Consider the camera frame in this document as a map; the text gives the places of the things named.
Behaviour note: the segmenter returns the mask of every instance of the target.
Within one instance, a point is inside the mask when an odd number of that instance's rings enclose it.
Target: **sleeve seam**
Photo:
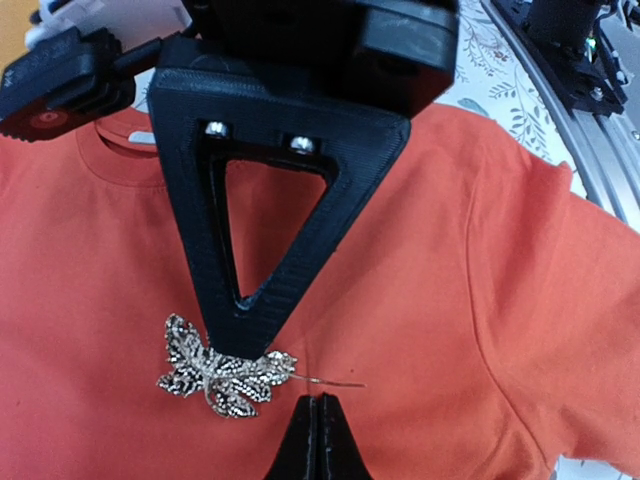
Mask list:
[[[476,309],[475,309],[475,304],[474,304],[474,286],[473,286],[473,282],[471,280],[469,237],[470,237],[470,230],[471,230],[471,228],[470,228],[471,227],[471,221],[473,219],[473,214],[474,214],[475,206],[476,206],[478,184],[480,183],[480,178],[482,177],[482,171],[484,170],[484,166],[486,164],[485,159],[486,159],[486,156],[484,156],[484,159],[483,159],[482,164],[480,165],[480,169],[478,171],[478,175],[476,176],[476,180],[475,180],[474,185],[472,187],[471,200],[469,202],[469,210],[467,212],[467,219],[466,219],[466,222],[465,222],[465,244],[464,244],[465,269],[466,269],[466,275],[467,275],[467,288],[468,288],[468,294],[469,294],[469,305],[470,305],[470,309],[471,309],[471,324],[472,324],[473,334],[474,334],[474,343],[476,344],[476,347],[478,349],[478,353],[480,355],[480,358],[482,359],[482,363],[483,363],[483,365],[484,365],[489,377],[491,378],[491,381],[494,383],[496,389],[500,393],[500,396],[504,399],[504,401],[508,405],[509,409],[513,413],[513,415],[518,419],[520,424],[524,427],[526,432],[529,434],[529,436],[533,440],[534,444],[536,445],[536,448],[538,449],[538,453],[540,453],[540,456],[542,457],[543,461],[545,462],[545,465],[547,467],[549,467],[549,465],[551,465],[551,463],[547,459],[547,456],[544,454],[544,451],[542,450],[542,447],[540,446],[540,443],[538,442],[538,439],[533,434],[532,429],[525,422],[524,418],[518,413],[518,411],[514,407],[513,403],[511,402],[511,400],[509,399],[509,397],[506,394],[506,389],[504,387],[502,387],[502,385],[498,381],[497,375],[493,372],[493,369],[489,365],[489,362],[487,361],[487,358],[486,358],[486,355],[485,355],[485,351],[484,351],[484,349],[483,349],[483,347],[481,345],[481,342],[480,342],[480,336],[479,336],[479,332],[478,332],[478,321],[477,321]]]

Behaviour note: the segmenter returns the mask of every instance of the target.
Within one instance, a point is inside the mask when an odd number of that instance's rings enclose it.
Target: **screw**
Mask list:
[[[211,122],[204,133],[211,137],[229,138],[229,127],[222,122]]]
[[[41,129],[56,128],[67,123],[68,118],[69,118],[69,114],[61,110],[60,111],[52,110],[48,112],[42,112],[41,114],[32,117],[29,123],[34,128],[41,128]]]
[[[596,102],[602,101],[602,99],[604,98],[604,93],[602,92],[602,88],[596,87],[593,90],[591,90],[591,96]]]
[[[303,155],[309,155],[315,152],[316,146],[308,137],[293,137],[290,144],[291,150]]]

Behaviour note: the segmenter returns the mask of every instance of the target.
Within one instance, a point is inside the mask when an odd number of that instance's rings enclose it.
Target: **t-shirt sleeve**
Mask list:
[[[640,476],[640,235],[496,128],[467,230],[487,368],[552,464]]]

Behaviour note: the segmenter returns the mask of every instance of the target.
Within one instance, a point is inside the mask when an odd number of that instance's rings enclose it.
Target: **shirt seam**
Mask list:
[[[533,434],[532,429],[529,427],[527,422],[525,422],[524,418],[518,413],[518,411],[516,410],[516,408],[513,405],[512,401],[507,396],[506,389],[504,387],[502,387],[502,385],[498,381],[497,375],[494,373],[493,369],[489,365],[489,362],[487,361],[487,357],[485,355],[485,351],[484,351],[484,349],[482,347],[482,344],[480,342],[480,335],[479,335],[479,329],[478,329],[478,317],[476,315],[475,302],[474,302],[474,296],[473,296],[474,286],[473,286],[473,282],[471,280],[471,267],[470,267],[470,258],[471,258],[471,256],[470,256],[469,243],[470,243],[471,221],[473,219],[473,213],[474,213],[474,210],[475,210],[475,205],[476,205],[476,200],[477,200],[478,184],[480,183],[480,178],[482,176],[481,172],[484,169],[484,165],[485,165],[485,161],[482,162],[482,165],[480,166],[480,170],[478,172],[478,175],[477,175],[476,180],[474,182],[474,185],[472,187],[471,201],[469,203],[469,211],[467,212],[467,219],[466,219],[466,224],[465,224],[465,244],[464,244],[464,249],[465,249],[465,268],[466,268],[466,276],[467,276],[467,289],[468,289],[468,293],[469,293],[469,304],[470,304],[470,309],[471,309],[471,324],[472,324],[472,327],[473,327],[474,343],[476,345],[476,348],[478,349],[478,353],[479,353],[480,358],[482,360],[482,364],[484,365],[485,370],[487,371],[487,373],[489,375],[489,378],[491,378],[491,381],[493,382],[493,384],[495,385],[496,389],[500,393],[500,396],[503,398],[503,400],[508,405],[509,410],[511,410],[513,415],[518,419],[518,421],[520,422],[522,427],[524,427],[525,431],[529,434],[529,436],[531,437],[531,440],[533,440],[533,443],[535,444],[536,448],[538,449],[538,453],[542,457],[542,460],[544,461],[545,466],[549,469],[549,471],[551,471],[551,467],[549,467],[550,462],[547,459],[546,455],[544,454],[544,451],[542,450],[542,447],[540,446],[540,443],[539,443],[538,439]]]
[[[76,151],[78,152],[78,154],[80,155],[80,161],[82,163],[82,165],[85,167],[86,170],[88,170],[88,172],[91,174],[91,176],[93,176],[94,178],[98,178],[100,181],[105,182],[113,187],[117,187],[123,190],[129,190],[129,191],[133,191],[133,190],[137,190],[139,192],[145,192],[145,193],[164,193],[167,191],[167,186],[165,183],[153,183],[153,184],[140,184],[137,182],[117,182],[114,181],[112,179],[106,178],[103,175],[101,175],[100,173],[98,173],[97,171],[95,171],[91,165],[89,164],[89,162],[87,161],[87,159],[85,158],[84,155],[84,151],[83,148],[80,146],[80,139],[76,133],[76,135],[74,135],[75,137],[75,144],[76,144]]]

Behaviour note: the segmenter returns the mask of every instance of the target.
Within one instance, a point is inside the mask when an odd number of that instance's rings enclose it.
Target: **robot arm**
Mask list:
[[[209,340],[226,355],[261,357],[404,149],[411,118],[453,83],[457,2],[184,0],[193,28],[154,39],[135,31],[133,4],[76,1],[43,1],[33,50],[3,75],[0,133],[48,140],[122,110],[134,75],[155,66],[150,115]],[[232,158],[328,184],[248,298],[227,218]]]

